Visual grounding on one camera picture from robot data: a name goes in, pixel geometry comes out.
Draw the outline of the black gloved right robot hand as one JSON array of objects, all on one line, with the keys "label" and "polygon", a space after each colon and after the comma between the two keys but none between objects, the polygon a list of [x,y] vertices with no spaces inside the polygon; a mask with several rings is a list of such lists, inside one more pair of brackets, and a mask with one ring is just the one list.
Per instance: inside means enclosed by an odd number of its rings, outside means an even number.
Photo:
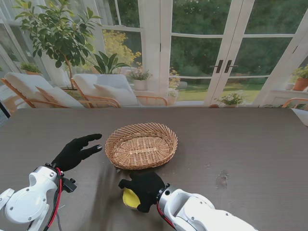
[{"label": "black gloved right robot hand", "polygon": [[119,188],[132,190],[140,200],[137,209],[148,213],[150,207],[156,204],[159,191],[165,188],[163,180],[155,172],[131,173],[129,176],[131,180],[122,179],[118,184]]}]

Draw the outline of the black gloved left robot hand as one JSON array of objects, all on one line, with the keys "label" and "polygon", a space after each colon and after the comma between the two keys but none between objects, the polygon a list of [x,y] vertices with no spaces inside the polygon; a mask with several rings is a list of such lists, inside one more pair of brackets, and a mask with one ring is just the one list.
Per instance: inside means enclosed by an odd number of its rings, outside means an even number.
[{"label": "black gloved left robot hand", "polygon": [[102,134],[90,134],[73,139],[56,156],[51,162],[51,165],[59,168],[63,172],[74,169],[81,161],[102,150],[103,147],[101,145],[84,149],[88,146],[89,142],[99,140],[101,137]]}]

